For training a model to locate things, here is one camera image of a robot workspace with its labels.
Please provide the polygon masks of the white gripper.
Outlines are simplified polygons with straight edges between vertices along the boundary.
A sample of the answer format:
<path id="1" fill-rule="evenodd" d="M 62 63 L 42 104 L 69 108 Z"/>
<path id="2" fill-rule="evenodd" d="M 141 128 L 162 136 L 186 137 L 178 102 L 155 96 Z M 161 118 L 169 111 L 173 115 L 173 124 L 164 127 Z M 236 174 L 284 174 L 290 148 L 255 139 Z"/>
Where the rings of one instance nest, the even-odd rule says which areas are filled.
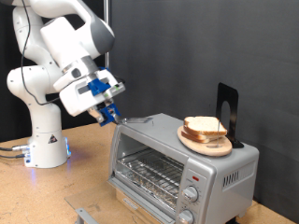
<path id="1" fill-rule="evenodd" d="M 69 84 L 60 91 L 60 99 L 73 117 L 88 111 L 98 123 L 102 123 L 104 117 L 99 110 L 114 104 L 113 98 L 124 91 L 122 82 L 118 82 L 108 70 L 102 70 Z"/>

